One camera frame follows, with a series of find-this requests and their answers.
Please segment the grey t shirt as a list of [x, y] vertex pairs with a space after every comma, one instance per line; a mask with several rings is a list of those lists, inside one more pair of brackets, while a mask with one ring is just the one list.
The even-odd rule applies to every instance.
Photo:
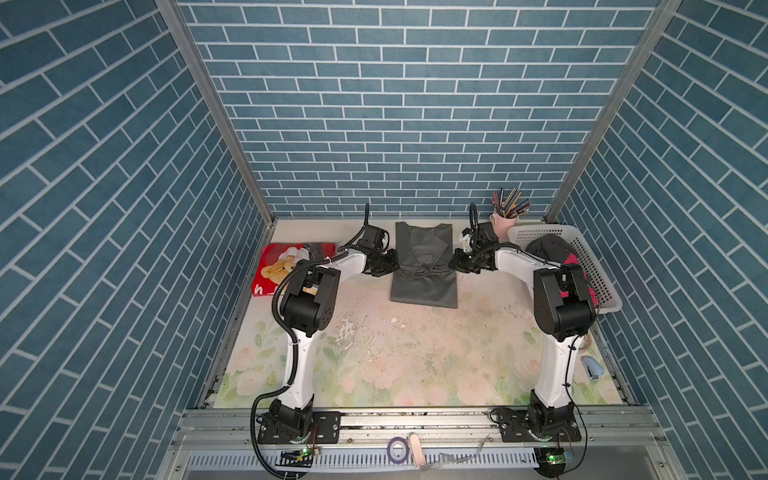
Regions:
[[457, 277], [450, 266], [452, 226], [418, 227], [397, 222], [395, 231], [399, 268], [393, 274], [390, 300], [457, 309]]

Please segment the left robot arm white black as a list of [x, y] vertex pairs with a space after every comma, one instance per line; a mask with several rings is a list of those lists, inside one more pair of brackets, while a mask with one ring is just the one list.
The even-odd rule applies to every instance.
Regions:
[[311, 429], [316, 341], [332, 320], [340, 284], [359, 274], [382, 277], [398, 268], [393, 249], [349, 248], [322, 260], [300, 261], [278, 286], [273, 316], [286, 331], [288, 352], [284, 385], [269, 414], [281, 429], [297, 437]]

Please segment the pink metal pencil cup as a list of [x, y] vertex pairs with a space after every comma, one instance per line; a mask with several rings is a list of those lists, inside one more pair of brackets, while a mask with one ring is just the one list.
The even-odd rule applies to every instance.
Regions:
[[509, 240], [509, 230], [517, 224], [518, 218], [505, 218], [497, 213], [492, 213], [490, 222], [499, 241], [506, 242]]

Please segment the red teddy bear t shirt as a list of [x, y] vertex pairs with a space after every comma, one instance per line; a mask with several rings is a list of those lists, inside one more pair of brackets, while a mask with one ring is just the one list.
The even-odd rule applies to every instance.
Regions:
[[254, 297], [271, 296], [277, 286], [302, 261], [321, 260], [336, 254], [334, 243], [271, 243], [260, 255], [251, 292]]

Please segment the white perforated plastic basket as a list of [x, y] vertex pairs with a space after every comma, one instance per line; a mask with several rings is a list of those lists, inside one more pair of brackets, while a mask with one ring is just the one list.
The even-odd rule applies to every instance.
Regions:
[[597, 296], [597, 313], [605, 315], [620, 311], [623, 307], [622, 299], [584, 235], [576, 227], [538, 223], [517, 225], [508, 230], [509, 240], [523, 249], [546, 234], [558, 235], [576, 250], [579, 264], [589, 277], [590, 288]]

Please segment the small blue object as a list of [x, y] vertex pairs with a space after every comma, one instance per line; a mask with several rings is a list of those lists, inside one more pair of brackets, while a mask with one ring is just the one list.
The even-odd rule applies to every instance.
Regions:
[[582, 356], [581, 362], [587, 377], [591, 381], [598, 381], [605, 374], [605, 369], [594, 357]]

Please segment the purple tape roll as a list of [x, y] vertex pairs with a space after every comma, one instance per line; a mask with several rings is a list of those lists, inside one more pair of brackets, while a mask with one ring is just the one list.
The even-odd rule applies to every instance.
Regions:
[[395, 465], [402, 465], [410, 458], [410, 446], [403, 437], [394, 437], [389, 440], [386, 454], [388, 460]]

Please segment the pink tape piece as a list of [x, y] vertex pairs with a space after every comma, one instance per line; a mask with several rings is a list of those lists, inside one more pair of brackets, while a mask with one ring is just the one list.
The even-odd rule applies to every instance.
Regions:
[[420, 437], [415, 432], [412, 432], [408, 436], [408, 442], [412, 454], [413, 464], [417, 468], [425, 467], [427, 461]]

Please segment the left green circuit board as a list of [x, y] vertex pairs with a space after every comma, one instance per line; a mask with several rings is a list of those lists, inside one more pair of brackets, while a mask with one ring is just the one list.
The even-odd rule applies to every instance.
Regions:
[[315, 451], [309, 447], [280, 450], [276, 457], [278, 469], [311, 468], [314, 463]]

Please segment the green circuit board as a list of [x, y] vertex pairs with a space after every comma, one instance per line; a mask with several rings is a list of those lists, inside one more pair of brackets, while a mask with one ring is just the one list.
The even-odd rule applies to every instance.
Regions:
[[534, 471], [547, 479], [559, 479], [572, 460], [572, 453], [563, 448], [536, 448], [534, 456], [537, 462]]
[[314, 463], [315, 451], [309, 447], [280, 450], [276, 457], [278, 469], [311, 468]]

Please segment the right green circuit board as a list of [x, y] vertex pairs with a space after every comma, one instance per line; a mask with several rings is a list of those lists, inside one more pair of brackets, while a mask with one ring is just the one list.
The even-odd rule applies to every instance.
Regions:
[[534, 456], [537, 462], [534, 471], [547, 479], [559, 479], [572, 460], [572, 453], [563, 448], [536, 448]]

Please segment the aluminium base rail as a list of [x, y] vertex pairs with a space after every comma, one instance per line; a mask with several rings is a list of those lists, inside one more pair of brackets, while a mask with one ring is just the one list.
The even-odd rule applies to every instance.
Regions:
[[[521, 407], [402, 407], [320, 410], [306, 438], [289, 442], [257, 426], [245, 409], [188, 410], [159, 470], [162, 479], [545, 479], [536, 448], [572, 453], [559, 479], [680, 479], [684, 473], [652, 411], [644, 406], [586, 406], [575, 424], [548, 440], [527, 428]], [[427, 464], [392, 464], [394, 437], [421, 439]], [[311, 468], [278, 469], [280, 450], [309, 447]]]

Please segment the aluminium corner post right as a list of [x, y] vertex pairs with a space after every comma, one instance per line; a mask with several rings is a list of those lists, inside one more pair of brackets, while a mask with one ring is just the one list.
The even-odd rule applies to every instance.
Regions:
[[637, 45], [630, 53], [622, 72], [615, 82], [604, 107], [600, 110], [584, 142], [552, 202], [543, 216], [545, 223], [555, 223], [573, 192], [578, 180], [586, 171], [598, 146], [604, 139], [611, 123], [627, 99], [643, 67], [649, 60], [662, 34], [678, 11], [681, 0], [662, 0], [651, 14]]

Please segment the aluminium corner post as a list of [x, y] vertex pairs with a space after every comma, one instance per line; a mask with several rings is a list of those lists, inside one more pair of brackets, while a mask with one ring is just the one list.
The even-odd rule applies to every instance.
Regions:
[[678, 11], [681, 0], [662, 0], [651, 14], [637, 45], [630, 53], [622, 72], [615, 82], [604, 107], [600, 110], [584, 142], [552, 202], [543, 216], [545, 223], [555, 223], [573, 192], [578, 180], [586, 171], [598, 146], [604, 139], [611, 123], [627, 99], [643, 67], [649, 60], [662, 34]]
[[275, 218], [249, 164], [227, 111], [219, 97], [215, 84], [193, 39], [191, 31], [177, 1], [157, 0], [159, 12], [175, 41], [189, 72], [205, 101], [212, 119], [231, 154], [235, 166], [243, 178], [257, 210], [268, 227]]

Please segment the aluminium corner post left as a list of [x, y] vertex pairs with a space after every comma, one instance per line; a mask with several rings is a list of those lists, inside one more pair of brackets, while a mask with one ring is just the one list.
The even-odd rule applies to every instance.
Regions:
[[235, 166], [243, 178], [257, 210], [268, 227], [275, 218], [249, 164], [227, 111], [219, 97], [215, 84], [193, 39], [191, 31], [177, 1], [157, 0], [159, 12], [175, 41], [189, 72], [205, 101], [212, 119], [231, 154]]

